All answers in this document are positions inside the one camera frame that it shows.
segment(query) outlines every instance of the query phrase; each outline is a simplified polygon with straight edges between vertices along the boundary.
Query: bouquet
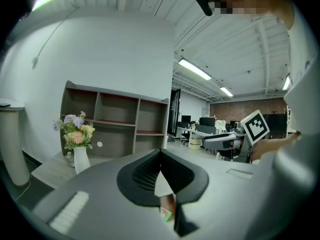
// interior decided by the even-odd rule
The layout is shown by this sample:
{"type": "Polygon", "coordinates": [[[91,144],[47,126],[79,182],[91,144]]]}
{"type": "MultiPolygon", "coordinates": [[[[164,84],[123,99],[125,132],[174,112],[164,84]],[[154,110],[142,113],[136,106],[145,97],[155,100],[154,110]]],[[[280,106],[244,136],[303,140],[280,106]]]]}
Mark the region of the bouquet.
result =
{"type": "Polygon", "coordinates": [[[81,111],[81,114],[78,116],[68,114],[63,121],[61,119],[54,120],[53,129],[55,131],[61,130],[65,133],[63,135],[65,139],[65,149],[72,150],[74,147],[93,148],[90,140],[95,128],[92,122],[84,124],[85,117],[86,113],[81,111]]]}

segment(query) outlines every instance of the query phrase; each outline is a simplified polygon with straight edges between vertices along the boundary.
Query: ceiling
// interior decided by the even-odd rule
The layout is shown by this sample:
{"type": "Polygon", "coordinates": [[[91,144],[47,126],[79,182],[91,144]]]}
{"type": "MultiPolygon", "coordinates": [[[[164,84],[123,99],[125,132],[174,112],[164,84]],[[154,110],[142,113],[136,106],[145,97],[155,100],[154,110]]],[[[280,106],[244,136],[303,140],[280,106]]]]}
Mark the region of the ceiling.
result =
{"type": "Polygon", "coordinates": [[[11,40],[29,27],[73,7],[142,11],[175,25],[172,88],[211,103],[283,97],[289,65],[284,24],[268,15],[205,16],[195,0],[53,0],[21,20],[11,40]],[[186,58],[212,76],[205,80],[180,66],[186,58]],[[233,97],[220,90],[226,87],[233,97]]]}

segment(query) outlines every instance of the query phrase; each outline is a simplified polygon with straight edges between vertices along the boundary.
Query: white wall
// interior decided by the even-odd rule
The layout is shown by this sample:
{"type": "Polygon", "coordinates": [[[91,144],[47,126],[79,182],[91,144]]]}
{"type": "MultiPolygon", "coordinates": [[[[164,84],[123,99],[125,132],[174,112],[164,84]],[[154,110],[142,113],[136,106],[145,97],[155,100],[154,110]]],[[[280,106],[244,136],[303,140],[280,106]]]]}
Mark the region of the white wall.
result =
{"type": "MultiPolygon", "coordinates": [[[[65,16],[64,12],[55,18],[65,16]]],[[[33,32],[11,47],[0,71],[0,96],[25,104],[20,113],[20,142],[38,161],[61,150],[52,124],[60,114],[67,80],[159,99],[170,97],[171,23],[140,12],[81,8],[56,30],[32,69],[33,58],[60,23],[49,21],[49,25],[34,26],[33,32]]]]}
{"type": "Polygon", "coordinates": [[[191,121],[199,121],[202,116],[202,108],[207,108],[209,104],[202,99],[187,93],[181,93],[179,107],[179,121],[181,116],[191,116],[191,121]]]}

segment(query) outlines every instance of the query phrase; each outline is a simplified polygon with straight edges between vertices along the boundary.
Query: purple flower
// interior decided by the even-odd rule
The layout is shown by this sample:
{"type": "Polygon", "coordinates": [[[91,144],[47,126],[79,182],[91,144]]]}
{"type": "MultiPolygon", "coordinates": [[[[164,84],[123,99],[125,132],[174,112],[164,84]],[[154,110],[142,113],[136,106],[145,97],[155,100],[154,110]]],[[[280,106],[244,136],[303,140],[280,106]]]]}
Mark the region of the purple flower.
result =
{"type": "Polygon", "coordinates": [[[61,122],[60,121],[53,121],[53,129],[57,132],[60,130],[61,122]]]}
{"type": "Polygon", "coordinates": [[[80,129],[80,127],[84,123],[84,120],[80,117],[76,117],[75,119],[73,119],[73,123],[76,127],[78,127],[80,129]]]}
{"type": "Polygon", "coordinates": [[[69,121],[73,121],[76,118],[76,116],[74,114],[68,114],[65,116],[64,118],[64,125],[67,125],[69,121]]]}

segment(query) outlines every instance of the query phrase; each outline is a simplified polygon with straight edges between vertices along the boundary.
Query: brick wall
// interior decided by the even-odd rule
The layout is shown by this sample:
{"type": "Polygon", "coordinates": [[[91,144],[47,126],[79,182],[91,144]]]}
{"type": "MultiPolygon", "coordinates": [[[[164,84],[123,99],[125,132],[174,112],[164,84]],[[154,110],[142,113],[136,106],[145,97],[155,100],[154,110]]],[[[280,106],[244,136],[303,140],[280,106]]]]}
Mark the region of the brick wall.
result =
{"type": "Polygon", "coordinates": [[[217,103],[210,105],[210,116],[215,115],[217,120],[225,120],[227,124],[232,121],[240,121],[256,110],[262,114],[283,114],[287,108],[283,98],[271,98],[262,100],[248,100],[227,103],[217,103]]]}

